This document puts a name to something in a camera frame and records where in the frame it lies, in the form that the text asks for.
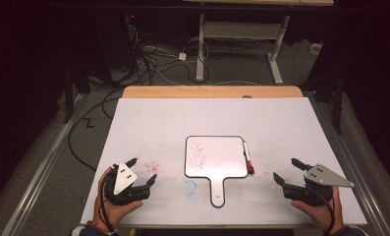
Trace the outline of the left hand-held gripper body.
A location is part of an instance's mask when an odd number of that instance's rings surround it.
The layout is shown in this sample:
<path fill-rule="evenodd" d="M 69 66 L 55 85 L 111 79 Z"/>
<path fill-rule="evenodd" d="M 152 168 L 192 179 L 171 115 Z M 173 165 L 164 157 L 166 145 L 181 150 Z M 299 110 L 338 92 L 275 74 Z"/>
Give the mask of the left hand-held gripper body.
<path fill-rule="evenodd" d="M 125 163 L 115 165 L 106 177 L 105 197 L 116 206 L 146 200 L 150 196 L 149 185 L 133 186 L 138 176 Z"/>

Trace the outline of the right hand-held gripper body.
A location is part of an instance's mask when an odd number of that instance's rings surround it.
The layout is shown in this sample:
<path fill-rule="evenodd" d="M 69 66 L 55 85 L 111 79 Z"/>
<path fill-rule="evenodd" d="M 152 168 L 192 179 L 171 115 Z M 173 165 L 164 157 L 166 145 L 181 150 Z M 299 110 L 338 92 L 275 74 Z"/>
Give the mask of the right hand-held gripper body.
<path fill-rule="evenodd" d="M 355 184 L 318 163 L 304 171 L 305 185 L 295 186 L 285 182 L 282 187 L 286 199 L 297 200 L 312 207 L 321 207 L 332 199 L 333 186 L 354 188 Z"/>

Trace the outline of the white marker with red cap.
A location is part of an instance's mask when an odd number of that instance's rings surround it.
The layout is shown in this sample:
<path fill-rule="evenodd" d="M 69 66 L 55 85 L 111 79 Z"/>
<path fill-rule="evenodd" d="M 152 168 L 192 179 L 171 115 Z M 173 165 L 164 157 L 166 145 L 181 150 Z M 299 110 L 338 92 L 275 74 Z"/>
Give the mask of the white marker with red cap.
<path fill-rule="evenodd" d="M 254 174 L 254 168 L 253 168 L 253 165 L 251 162 L 251 156 L 250 156 L 247 142 L 243 141 L 243 147 L 244 147 L 244 153 L 245 153 L 245 157 L 246 157 L 246 161 L 247 161 L 247 170 L 248 170 L 248 173 L 252 175 L 252 174 Z"/>

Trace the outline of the small whiteboard with handle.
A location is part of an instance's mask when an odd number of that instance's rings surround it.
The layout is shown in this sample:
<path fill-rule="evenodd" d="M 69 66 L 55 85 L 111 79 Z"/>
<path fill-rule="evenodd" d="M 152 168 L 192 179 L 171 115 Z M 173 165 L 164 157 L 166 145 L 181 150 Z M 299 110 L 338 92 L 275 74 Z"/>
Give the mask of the small whiteboard with handle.
<path fill-rule="evenodd" d="M 246 178 L 244 140 L 239 136 L 189 136 L 186 138 L 185 175 L 210 183 L 214 207 L 225 205 L 225 180 Z"/>

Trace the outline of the person's left hand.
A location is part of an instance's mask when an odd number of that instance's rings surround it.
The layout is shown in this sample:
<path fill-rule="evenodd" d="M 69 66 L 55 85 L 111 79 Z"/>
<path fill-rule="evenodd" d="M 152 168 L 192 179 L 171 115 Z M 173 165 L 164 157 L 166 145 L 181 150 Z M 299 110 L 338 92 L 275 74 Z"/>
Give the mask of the person's left hand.
<path fill-rule="evenodd" d="M 109 228 L 105 224 L 105 217 L 102 213 L 100 213 L 99 209 L 101 206 L 105 207 L 107 220 L 110 222 L 113 228 L 117 228 L 122 219 L 133 212 L 134 210 L 138 209 L 139 207 L 143 206 L 142 201 L 135 201 L 132 202 L 126 206 L 115 206 L 109 201 L 106 201 L 104 203 L 101 202 L 100 194 L 97 194 L 97 197 L 94 201 L 94 213 L 92 218 L 92 226 L 95 226 L 99 230 L 103 231 L 104 233 L 109 232 Z"/>

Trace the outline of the person's right hand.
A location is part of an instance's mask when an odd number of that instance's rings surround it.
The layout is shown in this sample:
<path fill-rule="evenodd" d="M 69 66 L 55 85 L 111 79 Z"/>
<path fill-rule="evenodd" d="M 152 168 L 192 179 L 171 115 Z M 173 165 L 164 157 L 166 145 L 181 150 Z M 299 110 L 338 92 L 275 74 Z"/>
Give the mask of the person's right hand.
<path fill-rule="evenodd" d="M 309 206 L 301 201 L 292 201 L 292 206 L 305 213 L 315 227 L 326 235 L 333 235 L 345 226 L 339 188 L 334 186 L 332 190 L 329 206 Z"/>

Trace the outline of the large white table sheet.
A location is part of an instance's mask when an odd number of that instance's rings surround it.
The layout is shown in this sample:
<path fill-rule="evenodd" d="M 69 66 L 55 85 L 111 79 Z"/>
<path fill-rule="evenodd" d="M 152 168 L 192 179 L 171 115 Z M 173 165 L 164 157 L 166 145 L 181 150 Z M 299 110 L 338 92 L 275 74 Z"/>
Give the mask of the large white table sheet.
<path fill-rule="evenodd" d="M 201 168 L 209 158 L 189 136 L 237 136 L 250 153 L 254 174 L 223 181 L 225 204 L 211 203 L 210 183 L 189 178 L 186 167 Z M 123 226 L 154 227 L 306 227 L 273 179 L 302 185 L 304 173 L 292 158 L 342 168 L 308 99 L 301 98 L 122 98 L 97 167 L 136 160 L 140 183 L 156 179 L 143 207 Z"/>

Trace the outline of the black metal stand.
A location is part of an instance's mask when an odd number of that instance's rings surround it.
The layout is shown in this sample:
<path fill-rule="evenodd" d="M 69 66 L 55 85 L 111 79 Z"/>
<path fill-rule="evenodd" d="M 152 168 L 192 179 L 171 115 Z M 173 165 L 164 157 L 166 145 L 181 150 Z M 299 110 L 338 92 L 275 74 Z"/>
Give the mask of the black metal stand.
<path fill-rule="evenodd" d="M 343 98 L 344 79 L 339 76 L 336 82 L 336 89 L 334 92 L 334 106 L 332 113 L 332 125 L 338 135 L 341 131 L 341 114 L 342 114 L 342 98 Z"/>
<path fill-rule="evenodd" d="M 90 86 L 87 81 L 85 67 L 81 64 L 68 64 L 64 69 L 65 81 L 65 107 L 66 113 L 64 123 L 67 124 L 74 111 L 73 87 L 76 87 L 80 94 L 89 94 Z"/>

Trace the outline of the wooden table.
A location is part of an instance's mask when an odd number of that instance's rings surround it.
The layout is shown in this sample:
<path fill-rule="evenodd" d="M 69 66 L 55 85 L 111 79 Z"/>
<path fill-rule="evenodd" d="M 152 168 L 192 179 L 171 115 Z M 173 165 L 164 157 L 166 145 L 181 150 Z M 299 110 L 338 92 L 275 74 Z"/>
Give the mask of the wooden table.
<path fill-rule="evenodd" d="M 293 86 L 140 86 L 127 87 L 123 98 L 277 98 L 303 97 Z"/>

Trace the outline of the metal floor rail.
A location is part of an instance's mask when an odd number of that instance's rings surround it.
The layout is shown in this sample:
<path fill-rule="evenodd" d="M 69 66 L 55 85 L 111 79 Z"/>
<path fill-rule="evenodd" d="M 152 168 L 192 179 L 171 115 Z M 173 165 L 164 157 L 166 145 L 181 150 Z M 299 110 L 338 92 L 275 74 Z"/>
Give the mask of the metal floor rail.
<path fill-rule="evenodd" d="M 59 150 L 63 142 L 67 139 L 69 132 L 73 128 L 75 119 L 77 118 L 79 111 L 83 108 L 86 101 L 86 95 L 78 94 L 73 103 L 73 114 L 68 121 L 63 125 L 56 140 L 51 146 L 49 152 L 43 157 L 41 163 L 37 167 L 35 174 L 33 175 L 28 187 L 21 197 L 19 204 L 10 217 L 7 225 L 5 226 L 1 236 L 19 236 L 28 216 L 33 209 L 36 200 L 38 199 L 46 180 L 54 166 L 57 159 Z"/>
<path fill-rule="evenodd" d="M 367 220 L 363 229 L 370 236 L 390 236 L 390 176 L 371 146 L 354 109 L 345 99 L 339 133 L 333 126 L 333 105 L 312 104 L 329 144 L 348 179 Z"/>

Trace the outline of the white metal desk frame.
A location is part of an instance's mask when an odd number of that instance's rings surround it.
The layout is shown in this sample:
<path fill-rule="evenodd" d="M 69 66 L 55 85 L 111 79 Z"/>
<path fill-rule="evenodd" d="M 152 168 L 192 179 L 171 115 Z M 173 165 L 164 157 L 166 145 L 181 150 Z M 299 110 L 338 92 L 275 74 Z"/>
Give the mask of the white metal desk frame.
<path fill-rule="evenodd" d="M 283 85 L 283 79 L 277 65 L 277 57 L 290 17 L 284 16 L 279 24 L 237 23 L 207 21 L 204 14 L 199 17 L 198 50 L 196 59 L 195 80 L 204 81 L 205 49 L 204 39 L 209 38 L 235 38 L 235 39 L 270 39 L 275 41 L 274 50 L 266 55 L 274 83 Z"/>

